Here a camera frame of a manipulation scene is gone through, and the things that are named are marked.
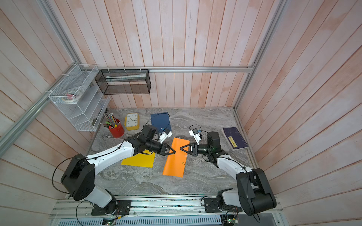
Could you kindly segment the orange paper document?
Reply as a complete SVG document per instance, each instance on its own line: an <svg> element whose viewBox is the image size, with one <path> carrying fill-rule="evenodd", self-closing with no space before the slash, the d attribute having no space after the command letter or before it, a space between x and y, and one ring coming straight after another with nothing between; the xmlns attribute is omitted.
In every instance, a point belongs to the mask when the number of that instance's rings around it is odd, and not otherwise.
<svg viewBox="0 0 362 226"><path fill-rule="evenodd" d="M183 178L187 155L180 150L180 147L187 144L190 144L188 140L181 138L173 139L171 147L176 151L176 154L168 156L163 175Z"/></svg>

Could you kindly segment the blue paper document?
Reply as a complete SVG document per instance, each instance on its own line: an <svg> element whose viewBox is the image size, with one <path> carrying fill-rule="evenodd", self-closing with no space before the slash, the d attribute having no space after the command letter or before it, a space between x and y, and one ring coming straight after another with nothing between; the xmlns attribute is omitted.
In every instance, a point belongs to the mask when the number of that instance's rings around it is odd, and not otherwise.
<svg viewBox="0 0 362 226"><path fill-rule="evenodd" d="M152 114L151 125L158 129L158 133L162 133L164 129L172 131L171 117L168 112Z"/></svg>

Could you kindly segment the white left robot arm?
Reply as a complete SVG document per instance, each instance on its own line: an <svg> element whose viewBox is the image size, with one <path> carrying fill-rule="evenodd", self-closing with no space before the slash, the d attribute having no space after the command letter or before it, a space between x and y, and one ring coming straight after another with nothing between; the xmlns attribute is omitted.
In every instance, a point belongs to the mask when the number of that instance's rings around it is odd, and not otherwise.
<svg viewBox="0 0 362 226"><path fill-rule="evenodd" d="M105 151L88 156L74 156L61 178L61 184L74 200L89 201L107 215L113 214L117 209L117 200L109 191L95 185L95 176L117 162L144 154L145 150L163 156L176 154L176 151L164 142L172 136L172 132L166 129L158 140L154 139L156 132L156 127L145 125L141 132Z"/></svg>

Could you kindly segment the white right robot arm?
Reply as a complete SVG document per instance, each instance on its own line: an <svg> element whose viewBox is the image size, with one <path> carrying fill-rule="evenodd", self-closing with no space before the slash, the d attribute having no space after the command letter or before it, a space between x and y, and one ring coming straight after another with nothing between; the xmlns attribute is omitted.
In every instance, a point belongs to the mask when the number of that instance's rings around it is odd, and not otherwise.
<svg viewBox="0 0 362 226"><path fill-rule="evenodd" d="M248 216L253 216L277 206L271 186L260 168L252 169L234 160L222 150L218 132L207 134L207 143L201 143L201 131L189 131L195 143L182 146L181 151L192 156L202 155L206 161L228 173L237 184L236 189L224 189L216 198L206 198L206 211L218 208L220 211L240 208Z"/></svg>

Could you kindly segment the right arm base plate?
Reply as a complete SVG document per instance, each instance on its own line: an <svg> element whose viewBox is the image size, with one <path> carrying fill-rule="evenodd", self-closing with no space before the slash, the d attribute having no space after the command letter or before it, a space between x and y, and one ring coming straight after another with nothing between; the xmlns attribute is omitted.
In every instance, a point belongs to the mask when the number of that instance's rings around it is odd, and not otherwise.
<svg viewBox="0 0 362 226"><path fill-rule="evenodd" d="M235 192L234 189L224 189L217 193L216 198L211 198L209 196L204 196L200 200L200 204L205 208L206 213L219 213L219 212L227 212L227 211L236 211L236 213L243 212L241 207L234 205L227 205L223 199L222 194L228 191Z"/></svg>

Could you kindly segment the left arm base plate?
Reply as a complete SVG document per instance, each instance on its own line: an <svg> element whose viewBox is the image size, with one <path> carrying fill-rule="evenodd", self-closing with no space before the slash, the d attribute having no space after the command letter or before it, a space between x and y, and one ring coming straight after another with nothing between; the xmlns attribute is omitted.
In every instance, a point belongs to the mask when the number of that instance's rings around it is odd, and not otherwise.
<svg viewBox="0 0 362 226"><path fill-rule="evenodd" d="M131 200L112 200L104 208L101 208L98 205L93 204L93 210L91 211L91 215L92 216L129 215L131 203L132 203Z"/></svg>

